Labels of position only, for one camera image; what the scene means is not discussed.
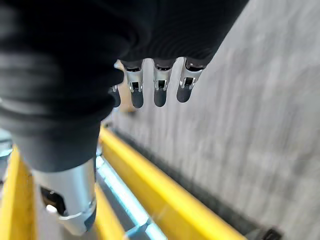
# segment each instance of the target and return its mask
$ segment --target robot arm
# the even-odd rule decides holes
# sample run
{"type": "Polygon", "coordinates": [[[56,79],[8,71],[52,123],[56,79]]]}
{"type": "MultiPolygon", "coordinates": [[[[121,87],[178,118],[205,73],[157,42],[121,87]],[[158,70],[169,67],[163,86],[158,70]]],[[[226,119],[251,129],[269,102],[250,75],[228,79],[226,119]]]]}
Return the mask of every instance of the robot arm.
{"type": "Polygon", "coordinates": [[[5,0],[0,3],[0,126],[12,135],[48,212],[72,234],[95,220],[100,121],[125,68],[143,103],[143,60],[154,62],[154,103],[184,57],[184,103],[248,0],[5,0]]]}
{"type": "Polygon", "coordinates": [[[46,209],[82,235],[95,220],[100,121],[114,106],[109,88],[123,80],[113,65],[147,40],[143,19],[153,18],[153,7],[150,1],[132,7],[130,0],[5,2],[0,126],[10,131],[46,209]]]}

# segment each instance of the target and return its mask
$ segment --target black fabric sleeve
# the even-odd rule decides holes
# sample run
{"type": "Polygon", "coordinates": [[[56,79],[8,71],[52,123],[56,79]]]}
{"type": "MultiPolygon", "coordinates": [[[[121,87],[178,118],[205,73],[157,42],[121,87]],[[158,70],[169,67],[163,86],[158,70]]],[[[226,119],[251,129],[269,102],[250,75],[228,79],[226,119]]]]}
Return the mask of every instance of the black fabric sleeve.
{"type": "Polygon", "coordinates": [[[117,59],[207,65],[248,0],[4,2],[0,126],[32,168],[54,172],[95,155],[108,89],[123,79],[117,59]]]}
{"type": "Polygon", "coordinates": [[[117,59],[149,41],[149,0],[6,0],[0,3],[0,126],[39,171],[95,155],[113,108],[117,59]]]}

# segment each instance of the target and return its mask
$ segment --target gray concrete wall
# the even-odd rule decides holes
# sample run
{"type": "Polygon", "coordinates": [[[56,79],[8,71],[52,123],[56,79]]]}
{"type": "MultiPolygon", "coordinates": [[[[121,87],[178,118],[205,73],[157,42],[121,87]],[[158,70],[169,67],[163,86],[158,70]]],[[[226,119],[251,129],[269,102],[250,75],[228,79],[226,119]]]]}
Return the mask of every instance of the gray concrete wall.
{"type": "Polygon", "coordinates": [[[320,2],[251,0],[188,103],[174,65],[164,107],[115,126],[195,185],[292,240],[320,239],[320,2]]]}

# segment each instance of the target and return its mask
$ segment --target yellow metal rail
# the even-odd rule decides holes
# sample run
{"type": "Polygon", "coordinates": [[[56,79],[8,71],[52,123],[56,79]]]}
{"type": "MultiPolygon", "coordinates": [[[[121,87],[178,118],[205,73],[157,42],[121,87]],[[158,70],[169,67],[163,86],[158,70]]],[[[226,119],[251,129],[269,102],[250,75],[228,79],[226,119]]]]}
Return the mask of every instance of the yellow metal rail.
{"type": "MultiPolygon", "coordinates": [[[[98,185],[95,188],[97,210],[95,229],[100,240],[125,240],[125,232],[104,193],[98,185]]],[[[4,185],[0,211],[1,240],[36,240],[34,182],[28,169],[14,149],[4,185]]]]}
{"type": "Polygon", "coordinates": [[[246,239],[109,130],[100,130],[104,157],[169,240],[246,239]]]}
{"type": "Polygon", "coordinates": [[[36,240],[34,183],[17,149],[11,154],[0,211],[1,240],[36,240]]]}

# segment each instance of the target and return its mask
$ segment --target blue light strip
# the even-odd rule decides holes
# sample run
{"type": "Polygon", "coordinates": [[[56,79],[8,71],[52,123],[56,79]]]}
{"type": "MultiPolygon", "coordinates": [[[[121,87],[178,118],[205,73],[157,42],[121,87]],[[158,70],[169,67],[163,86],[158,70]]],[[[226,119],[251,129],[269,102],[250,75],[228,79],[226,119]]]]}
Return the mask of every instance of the blue light strip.
{"type": "MultiPolygon", "coordinates": [[[[118,202],[125,209],[133,223],[139,227],[146,224],[146,222],[150,220],[148,213],[112,166],[101,156],[96,157],[96,170],[110,188],[118,202]]],[[[151,240],[168,239],[153,221],[148,225],[145,233],[151,240]]]]}

